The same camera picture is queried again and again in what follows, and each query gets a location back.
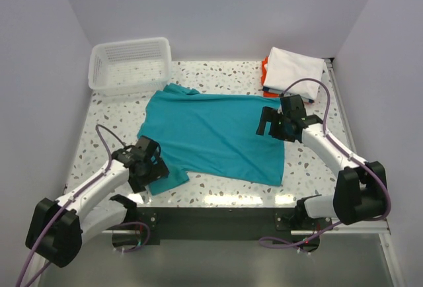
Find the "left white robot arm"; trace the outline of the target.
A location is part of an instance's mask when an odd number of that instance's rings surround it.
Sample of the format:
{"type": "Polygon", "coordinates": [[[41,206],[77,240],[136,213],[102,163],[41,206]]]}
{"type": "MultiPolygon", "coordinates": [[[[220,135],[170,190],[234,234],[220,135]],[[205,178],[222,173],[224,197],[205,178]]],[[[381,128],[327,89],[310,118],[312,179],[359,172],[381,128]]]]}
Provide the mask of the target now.
{"type": "Polygon", "coordinates": [[[103,199],[125,183],[139,193],[168,175],[161,146],[147,136],[109,151],[106,163],[84,183],[55,200],[37,203],[25,245],[59,268],[66,267],[88,236],[87,216],[103,199]]]}

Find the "teal t-shirt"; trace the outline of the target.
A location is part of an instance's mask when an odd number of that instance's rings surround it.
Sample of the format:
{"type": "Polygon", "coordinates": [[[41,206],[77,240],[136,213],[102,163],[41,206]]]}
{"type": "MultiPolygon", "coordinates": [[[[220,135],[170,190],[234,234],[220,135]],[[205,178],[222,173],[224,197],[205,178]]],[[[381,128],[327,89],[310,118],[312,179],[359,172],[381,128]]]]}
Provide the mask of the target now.
{"type": "Polygon", "coordinates": [[[152,182],[150,193],[188,182],[190,171],[280,186],[284,143],[256,134],[262,109],[279,105],[277,99],[203,94],[173,83],[157,91],[145,108],[138,136],[159,143],[169,175],[152,182]]]}

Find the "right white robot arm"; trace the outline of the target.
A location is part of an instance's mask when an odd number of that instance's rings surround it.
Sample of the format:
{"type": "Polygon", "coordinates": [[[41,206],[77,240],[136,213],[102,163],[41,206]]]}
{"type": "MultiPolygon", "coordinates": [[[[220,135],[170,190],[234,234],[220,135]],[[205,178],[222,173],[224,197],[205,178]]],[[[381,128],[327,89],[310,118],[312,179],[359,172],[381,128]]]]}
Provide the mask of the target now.
{"type": "Polygon", "coordinates": [[[328,130],[326,119],[308,115],[299,95],[282,96],[279,108],[262,109],[256,133],[311,149],[336,177],[334,194],[299,200],[291,222],[310,229],[318,218],[337,218],[345,225],[384,219],[391,211],[385,168],[355,154],[328,130]]]}

